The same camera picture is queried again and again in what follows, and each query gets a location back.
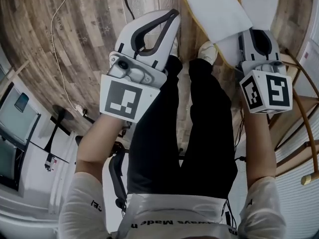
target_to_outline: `wire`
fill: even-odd
[[[134,17],[134,14],[132,13],[132,10],[131,10],[130,6],[129,6],[128,0],[124,0],[124,2],[125,2],[125,5],[126,5],[127,9],[129,10],[133,20],[134,20],[135,17]]]
[[[123,206],[123,208],[121,210],[122,218],[124,218],[125,212],[126,212],[126,201],[125,201],[124,206]]]
[[[58,68],[59,68],[59,71],[61,73],[61,76],[62,76],[62,81],[63,81],[63,89],[66,93],[66,97],[68,98],[68,101],[70,103],[70,105],[72,106],[72,108],[77,111],[75,109],[75,107],[73,106],[73,104],[71,103],[71,100],[69,98],[69,94],[68,92],[66,91],[66,88],[65,88],[65,80],[64,80],[64,76],[63,76],[63,73],[62,73],[62,70],[61,70],[61,67],[60,67],[60,63],[59,63],[59,60],[58,60],[58,57],[56,55],[56,50],[55,50],[55,43],[54,43],[54,37],[53,37],[53,21],[54,21],[54,18],[55,16],[57,15],[58,11],[61,9],[61,7],[64,5],[66,0],[63,0],[62,4],[59,6],[59,8],[56,10],[55,14],[53,15],[52,17],[52,20],[51,20],[51,38],[52,38],[52,46],[53,46],[53,51],[54,51],[54,56],[55,56],[55,59],[56,59],[56,64],[58,65]]]
[[[234,143],[234,155],[236,154],[237,146],[240,142],[241,133],[242,133],[243,129],[244,129],[244,119],[241,120],[237,134],[236,134],[236,139],[235,139],[235,143]],[[246,157],[235,158],[235,161],[238,159],[246,162]],[[235,229],[237,229],[237,223],[236,223],[236,220],[235,220],[233,213],[231,211],[229,199],[226,200],[226,204],[227,204],[228,210],[229,210],[230,215],[231,215],[231,226],[234,227],[234,224],[235,224]]]
[[[242,119],[240,122],[239,128],[238,128],[238,131],[237,131],[236,139],[235,139],[235,146],[234,146],[235,154],[236,154],[237,146],[240,143],[241,133],[242,133],[243,129],[244,129],[244,120]]]
[[[232,219],[232,225],[231,226],[234,227],[234,224],[235,224],[235,229],[237,229],[237,223],[236,223],[236,220],[234,218],[233,212],[231,211],[231,207],[230,207],[230,203],[229,203],[228,199],[226,200],[226,203],[227,203],[227,207],[228,207],[228,210],[230,212],[231,219]]]
[[[225,204],[224,204],[224,206],[223,206],[223,210],[221,211],[221,215],[222,215],[222,216],[224,215],[225,207],[226,207],[226,202],[225,202]]]

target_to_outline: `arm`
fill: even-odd
[[[80,142],[75,173],[89,173],[102,183],[104,163],[110,156],[123,123],[121,119],[100,115]]]
[[[276,156],[266,115],[251,114],[244,99],[248,194],[238,233],[249,239],[284,238],[286,223],[276,187]]]
[[[267,117],[251,114],[244,98],[246,131],[246,174],[248,189],[259,179],[276,176],[276,156],[270,138]]]
[[[82,138],[75,175],[60,213],[60,238],[110,237],[105,225],[102,169],[122,125],[121,119],[101,115]]]

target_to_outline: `shoe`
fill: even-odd
[[[170,50],[170,55],[175,56],[175,57],[178,58],[178,41],[177,41],[176,37],[174,39],[173,46],[172,46],[172,48]]]
[[[218,52],[214,45],[210,41],[207,41],[199,48],[197,57],[206,60],[209,64],[213,65],[217,58],[217,54]]]

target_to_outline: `leg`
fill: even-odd
[[[211,72],[203,59],[189,63],[193,127],[182,165],[183,191],[227,199],[237,174],[231,101]]]
[[[179,172],[177,75],[182,64],[177,57],[170,56],[166,69],[167,81],[134,132],[129,154],[129,193],[173,194],[175,191]]]

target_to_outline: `floor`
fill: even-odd
[[[74,111],[67,101],[56,66],[50,33],[51,18],[63,0],[0,0],[0,43],[10,63],[18,68],[26,59],[30,65],[20,77],[36,98],[54,114],[52,105],[64,106],[75,116],[65,127],[84,134],[90,123]],[[192,20],[182,0],[128,0],[135,17],[156,9],[176,8],[181,14],[178,32],[182,62],[196,56],[207,37]],[[304,40],[313,0],[280,0],[272,32],[281,47],[295,55]],[[88,109],[93,119],[99,114],[101,74],[109,70],[108,54],[117,36],[132,17],[122,0],[67,0],[54,21],[57,56],[65,77],[65,87],[73,105]],[[157,39],[160,27],[147,36],[147,45]],[[232,69],[220,58],[214,75],[233,101],[234,132],[240,123],[238,92]],[[179,146],[186,148],[191,129],[186,68],[180,74],[180,105],[177,116]]]

